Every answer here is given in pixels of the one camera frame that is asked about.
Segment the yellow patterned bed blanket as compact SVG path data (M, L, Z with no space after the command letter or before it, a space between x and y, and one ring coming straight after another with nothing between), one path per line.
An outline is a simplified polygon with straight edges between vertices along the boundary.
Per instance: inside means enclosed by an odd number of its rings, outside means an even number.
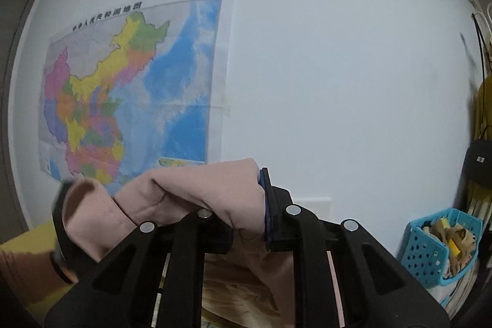
M3 244L1 250L12 252L39 253L55 250L56 234L51 222L23 233ZM13 301L1 300L1 326L2 327L41 327L48 311L64 295L72 289L73 285L47 296L43 301L20 306Z

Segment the blue perforated plastic basket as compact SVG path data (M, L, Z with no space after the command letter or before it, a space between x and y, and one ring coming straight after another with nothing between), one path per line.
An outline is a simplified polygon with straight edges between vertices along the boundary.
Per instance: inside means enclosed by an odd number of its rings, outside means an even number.
M398 260L450 314L471 293L479 269L483 222L448 208L410 221Z

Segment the colourful wall map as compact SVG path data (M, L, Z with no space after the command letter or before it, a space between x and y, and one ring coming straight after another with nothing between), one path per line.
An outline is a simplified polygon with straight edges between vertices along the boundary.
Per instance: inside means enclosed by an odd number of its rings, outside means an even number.
M53 36L41 170L116 192L154 168L219 161L234 1L138 0Z

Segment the white wall socket panel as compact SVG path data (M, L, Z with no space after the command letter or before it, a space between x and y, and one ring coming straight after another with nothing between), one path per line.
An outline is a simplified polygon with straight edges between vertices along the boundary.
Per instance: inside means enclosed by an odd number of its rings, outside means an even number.
M333 203L330 197L295 198L294 203L310 210L320 220L330 221Z

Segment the pink jacket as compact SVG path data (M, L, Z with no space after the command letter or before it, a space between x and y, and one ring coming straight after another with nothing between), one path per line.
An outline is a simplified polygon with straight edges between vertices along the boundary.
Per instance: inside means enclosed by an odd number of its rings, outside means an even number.
M95 179L68 221L68 235L101 261L146 221L166 226L206 209L233 228L225 260L247 267L271 291L284 322L294 326L294 264L290 253L270 252L264 242L265 192L251 159L201 166L159 167L132 179L114 196Z

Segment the black hanging bag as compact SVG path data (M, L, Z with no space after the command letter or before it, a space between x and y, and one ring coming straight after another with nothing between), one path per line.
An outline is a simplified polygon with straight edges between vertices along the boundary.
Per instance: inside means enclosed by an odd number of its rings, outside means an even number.
M465 177L482 187L492 187L492 141L472 141L465 154Z

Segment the beige crumpled garment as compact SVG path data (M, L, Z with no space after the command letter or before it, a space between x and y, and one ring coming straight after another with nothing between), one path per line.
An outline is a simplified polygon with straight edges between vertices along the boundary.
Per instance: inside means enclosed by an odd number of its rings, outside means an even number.
M220 255L204 262L202 317L218 327L283 327L271 291L247 267Z

